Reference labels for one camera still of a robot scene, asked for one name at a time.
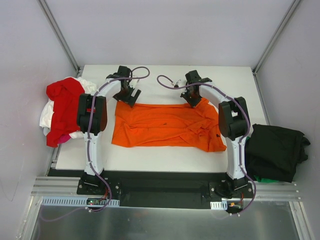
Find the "orange t-shirt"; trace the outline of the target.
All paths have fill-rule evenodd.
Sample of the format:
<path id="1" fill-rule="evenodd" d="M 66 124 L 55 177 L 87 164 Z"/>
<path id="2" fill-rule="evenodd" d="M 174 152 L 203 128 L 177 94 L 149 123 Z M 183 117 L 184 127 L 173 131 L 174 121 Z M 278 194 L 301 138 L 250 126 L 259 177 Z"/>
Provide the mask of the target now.
<path id="1" fill-rule="evenodd" d="M 115 108 L 112 144 L 125 147 L 193 147 L 207 153 L 224 152 L 219 115 L 202 98 L 189 104 L 135 104 L 119 101 Z"/>

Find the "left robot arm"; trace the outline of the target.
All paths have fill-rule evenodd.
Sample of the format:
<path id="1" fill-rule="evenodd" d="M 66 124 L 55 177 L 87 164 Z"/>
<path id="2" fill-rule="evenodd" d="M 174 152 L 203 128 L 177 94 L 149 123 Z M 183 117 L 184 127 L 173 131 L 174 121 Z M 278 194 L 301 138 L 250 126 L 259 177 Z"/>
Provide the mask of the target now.
<path id="1" fill-rule="evenodd" d="M 139 81 L 141 77 L 135 77 L 134 71 L 120 65 L 117 72 L 108 75 L 94 93 L 79 96 L 76 123 L 83 134 L 86 148 L 86 166 L 80 180 L 83 186 L 96 195 L 106 189 L 106 182 L 102 179 L 104 166 L 101 138 L 108 122 L 107 103 L 115 99 L 131 108 L 135 105 L 141 90 L 135 90 L 131 81 Z"/>

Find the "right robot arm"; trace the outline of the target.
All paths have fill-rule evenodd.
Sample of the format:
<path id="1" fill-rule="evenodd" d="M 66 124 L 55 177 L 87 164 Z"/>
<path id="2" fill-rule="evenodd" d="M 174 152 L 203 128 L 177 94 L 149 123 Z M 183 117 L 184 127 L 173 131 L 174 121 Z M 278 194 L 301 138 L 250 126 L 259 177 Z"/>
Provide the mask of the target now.
<path id="1" fill-rule="evenodd" d="M 191 107 L 205 98 L 218 108 L 218 128 L 227 147 L 225 180 L 214 192 L 222 198 L 235 198 L 248 185 L 245 169 L 245 140 L 250 132 L 250 119 L 246 100 L 233 98 L 217 88 L 211 79 L 201 78 L 196 70 L 185 74 L 185 91 L 180 95 Z"/>

